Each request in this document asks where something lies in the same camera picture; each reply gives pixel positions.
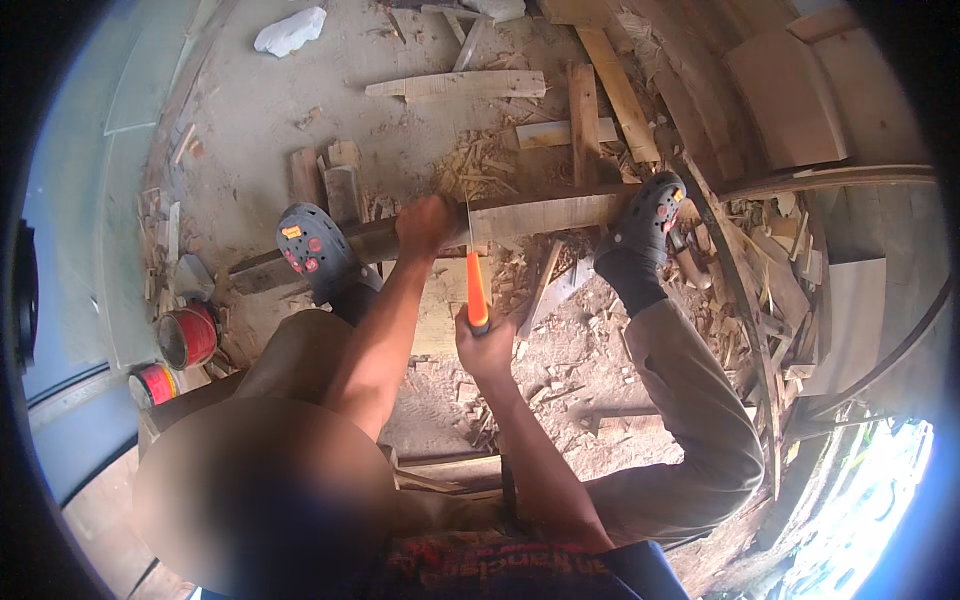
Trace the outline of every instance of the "orange saw handle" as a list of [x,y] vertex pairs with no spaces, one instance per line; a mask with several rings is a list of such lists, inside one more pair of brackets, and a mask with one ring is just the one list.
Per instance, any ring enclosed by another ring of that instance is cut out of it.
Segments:
[[474,337],[490,331],[490,311],[480,275],[480,255],[476,252],[467,254],[467,321]]

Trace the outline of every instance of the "paint can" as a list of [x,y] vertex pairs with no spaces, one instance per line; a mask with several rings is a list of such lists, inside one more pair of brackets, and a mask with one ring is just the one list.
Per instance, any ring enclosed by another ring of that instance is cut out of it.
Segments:
[[127,380],[138,408],[148,409],[177,395],[177,380],[166,365],[156,363],[131,374]]
[[175,371],[208,361],[220,343],[220,325],[205,303],[194,302],[163,314],[156,336],[163,359]]

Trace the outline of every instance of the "hand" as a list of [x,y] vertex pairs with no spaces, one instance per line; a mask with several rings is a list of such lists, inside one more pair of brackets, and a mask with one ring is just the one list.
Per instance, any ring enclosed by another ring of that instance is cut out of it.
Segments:
[[453,209],[440,196],[421,196],[396,217],[400,256],[433,260],[455,229]]
[[473,375],[478,386],[493,386],[503,381],[513,382],[510,361],[514,354],[516,324],[509,319],[494,319],[486,335],[473,337],[467,321],[467,305],[460,308],[456,318],[457,354],[460,364]]

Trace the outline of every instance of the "pants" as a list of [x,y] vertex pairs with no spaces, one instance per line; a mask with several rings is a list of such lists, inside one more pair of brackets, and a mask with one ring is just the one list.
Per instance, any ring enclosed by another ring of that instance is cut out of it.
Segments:
[[[319,309],[288,317],[234,395],[319,402],[352,330]],[[625,335],[664,426],[684,449],[684,461],[624,469],[587,482],[587,489],[617,545],[699,537],[759,487],[763,454],[756,430],[723,369],[672,300],[640,311]],[[500,500],[403,491],[395,534],[485,531],[501,528],[502,516]]]

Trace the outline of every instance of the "forearm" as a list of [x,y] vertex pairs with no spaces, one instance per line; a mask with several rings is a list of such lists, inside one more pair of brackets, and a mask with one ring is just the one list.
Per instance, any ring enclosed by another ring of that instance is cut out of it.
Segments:
[[613,548],[590,501],[564,457],[527,407],[509,376],[477,381],[493,410],[509,449],[517,493],[538,525],[558,539],[581,543],[588,551]]
[[352,420],[374,441],[394,409],[414,342],[420,297],[433,259],[396,262],[367,316],[347,343],[324,406]]

